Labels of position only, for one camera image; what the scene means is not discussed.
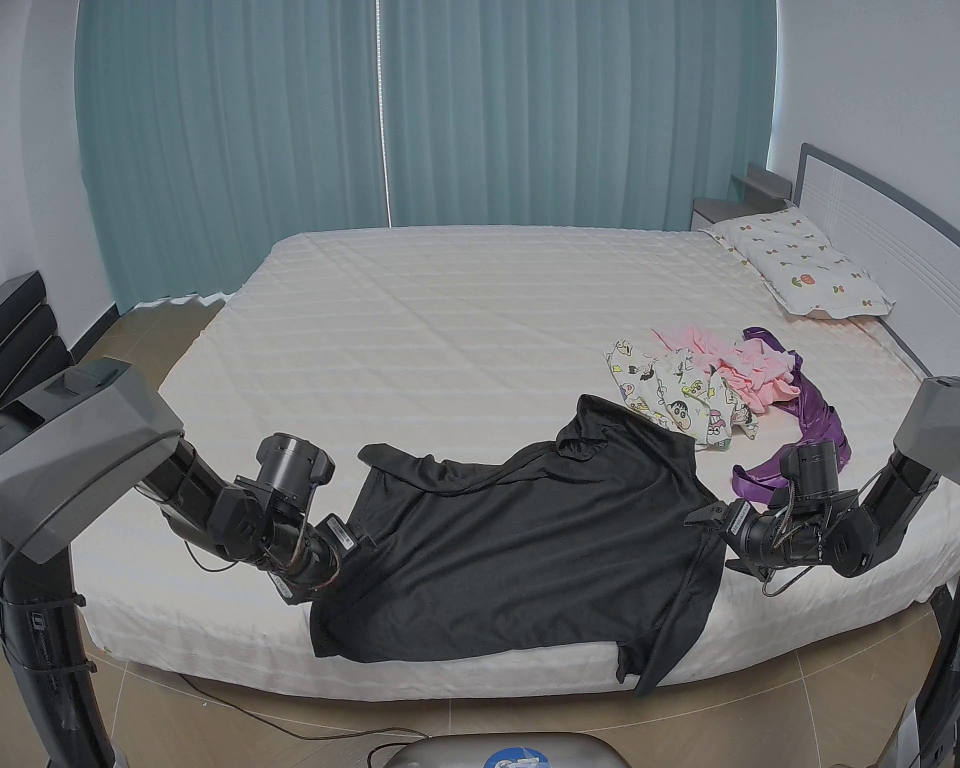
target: cylindrical camera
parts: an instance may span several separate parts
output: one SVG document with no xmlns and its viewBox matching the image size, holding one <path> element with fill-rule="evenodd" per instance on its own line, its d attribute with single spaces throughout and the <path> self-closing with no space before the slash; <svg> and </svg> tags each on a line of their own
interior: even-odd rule
<svg viewBox="0 0 960 768">
<path fill-rule="evenodd" d="M 301 515 L 306 513 L 314 486 L 329 482 L 333 474 L 333 462 L 324 451 L 282 432 L 264 438 L 256 460 L 260 463 L 256 481 L 273 488 Z"/>
<path fill-rule="evenodd" d="M 823 498 L 839 489 L 833 440 L 796 445 L 780 457 L 780 474 L 793 482 L 798 501 Z"/>
</svg>

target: white headboard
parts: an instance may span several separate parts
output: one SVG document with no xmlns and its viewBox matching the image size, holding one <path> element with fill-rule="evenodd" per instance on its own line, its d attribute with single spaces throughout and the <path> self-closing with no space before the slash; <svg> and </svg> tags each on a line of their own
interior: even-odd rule
<svg viewBox="0 0 960 768">
<path fill-rule="evenodd" d="M 921 368 L 960 374 L 960 231 L 810 144 L 801 148 L 794 203 L 895 300 L 881 321 Z"/>
</svg>

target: tiled floor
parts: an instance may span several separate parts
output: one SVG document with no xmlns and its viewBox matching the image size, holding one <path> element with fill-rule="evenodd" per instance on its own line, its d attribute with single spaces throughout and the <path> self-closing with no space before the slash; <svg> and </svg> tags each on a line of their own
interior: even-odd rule
<svg viewBox="0 0 960 768">
<path fill-rule="evenodd" d="M 219 305 L 137 310 L 91 356 L 129 360 L 158 385 Z M 205 691 L 307 735 L 388 726 L 431 735 L 580 731 L 640 766 L 867 766 L 924 679 L 939 632 L 929 607 L 906 611 L 759 666 L 713 680 L 629 694 L 364 704 L 296 699 L 197 680 Z M 295 740 L 207 700 L 176 675 L 111 659 L 92 647 L 94 685 L 114 741 L 132 768 L 351 768 L 384 736 Z M 0 665 L 0 765 L 41 766 L 45 755 L 6 665 Z M 391 751 L 377 755 L 382 765 Z"/>
</svg>

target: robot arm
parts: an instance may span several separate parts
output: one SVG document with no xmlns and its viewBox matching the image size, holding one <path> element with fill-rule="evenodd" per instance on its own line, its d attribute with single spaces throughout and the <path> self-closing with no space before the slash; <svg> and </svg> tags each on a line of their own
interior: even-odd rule
<svg viewBox="0 0 960 768">
<path fill-rule="evenodd" d="M 336 515 L 307 522 L 334 464 L 281 433 L 253 480 L 228 483 L 183 439 L 182 424 L 127 363 L 94 360 L 0 409 L 0 538 L 45 563 L 130 488 L 184 540 L 268 573 L 288 604 L 314 599 L 359 546 Z"/>
<path fill-rule="evenodd" d="M 941 476 L 960 483 L 960 377 L 924 380 L 862 503 L 858 492 L 838 491 L 832 441 L 794 447 L 780 473 L 789 485 L 774 494 L 766 514 L 738 498 L 697 510 L 686 524 L 716 530 L 737 555 L 727 567 L 765 583 L 795 565 L 830 565 L 842 576 L 859 576 L 897 553 Z"/>
</svg>

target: bed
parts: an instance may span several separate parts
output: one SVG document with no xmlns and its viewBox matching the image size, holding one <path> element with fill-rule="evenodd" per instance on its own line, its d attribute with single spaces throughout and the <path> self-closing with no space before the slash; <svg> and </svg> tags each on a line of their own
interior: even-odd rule
<svg viewBox="0 0 960 768">
<path fill-rule="evenodd" d="M 948 332 L 960 319 L 960 235 L 810 147 L 797 201 L 890 286 L 898 304 L 886 324 L 788 317 L 752 267 L 702 232 L 304 233 L 276 244 L 160 391 L 227 478 L 254 476 L 256 446 L 274 431 L 322 446 L 338 466 L 313 517 L 347 516 L 367 474 L 356 459 L 364 444 L 500 463 L 552 439 L 579 394 L 618 401 L 602 353 L 616 339 L 656 349 L 653 326 L 698 324 L 733 340 L 763 325 L 803 355 L 804 372 L 840 413 L 853 450 L 841 485 L 856 488 L 885 462 L 919 377 L 960 360 Z M 698 474 L 731 500 L 732 464 L 751 467 L 799 436 L 794 420 L 772 410 L 753 443 L 737 435 L 726 453 L 699 452 Z M 308 606 L 284 605 L 252 568 L 202 573 L 135 493 L 76 540 L 74 567 L 90 633 L 113 655 L 279 693 L 502 697 L 636 682 L 615 680 L 612 643 L 436 662 L 316 659 Z M 877 621 L 958 572 L 960 491 L 944 481 L 897 557 L 859 579 L 817 568 L 767 599 L 755 580 L 726 571 L 703 634 L 663 684 L 732 672 Z"/>
</svg>

